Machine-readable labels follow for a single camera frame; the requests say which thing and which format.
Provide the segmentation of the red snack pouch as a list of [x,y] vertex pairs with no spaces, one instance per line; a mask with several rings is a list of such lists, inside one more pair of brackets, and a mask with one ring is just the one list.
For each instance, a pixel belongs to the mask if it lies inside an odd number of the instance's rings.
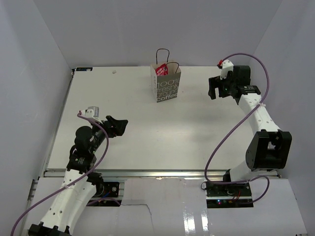
[[165,75],[168,75],[168,67],[167,67],[167,64],[164,63],[164,64],[161,64],[159,67],[157,67],[155,69],[155,72],[156,72],[156,75],[157,76],[165,76]]

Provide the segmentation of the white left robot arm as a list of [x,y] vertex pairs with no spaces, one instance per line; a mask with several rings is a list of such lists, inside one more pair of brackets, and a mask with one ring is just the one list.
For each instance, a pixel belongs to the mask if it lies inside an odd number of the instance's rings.
[[30,226],[28,235],[70,236],[90,199],[109,196],[111,186],[104,182],[100,173],[92,171],[96,163],[95,152],[106,138],[122,136],[127,124],[127,120],[106,116],[100,123],[76,130],[62,191],[40,222]]

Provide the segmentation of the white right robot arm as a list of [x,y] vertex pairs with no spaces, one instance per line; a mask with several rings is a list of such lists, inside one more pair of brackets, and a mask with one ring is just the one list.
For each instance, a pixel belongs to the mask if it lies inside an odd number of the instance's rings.
[[104,107],[122,141],[110,144],[113,170],[227,170],[223,192],[239,180],[285,166],[292,141],[271,119],[250,68],[222,78],[212,67],[185,67],[158,77],[151,70],[118,70],[104,81]]

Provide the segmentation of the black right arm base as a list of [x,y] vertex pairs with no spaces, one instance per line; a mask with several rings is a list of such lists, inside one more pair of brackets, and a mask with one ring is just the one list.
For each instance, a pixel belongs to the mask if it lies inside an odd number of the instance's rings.
[[251,197],[252,192],[248,183],[238,183],[229,185],[210,184],[205,181],[200,185],[206,191],[208,197]]

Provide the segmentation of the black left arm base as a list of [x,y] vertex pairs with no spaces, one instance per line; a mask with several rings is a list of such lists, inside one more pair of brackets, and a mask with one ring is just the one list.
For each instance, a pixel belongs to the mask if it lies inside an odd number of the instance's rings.
[[118,197],[120,183],[119,182],[101,182],[96,184],[95,198],[102,197]]

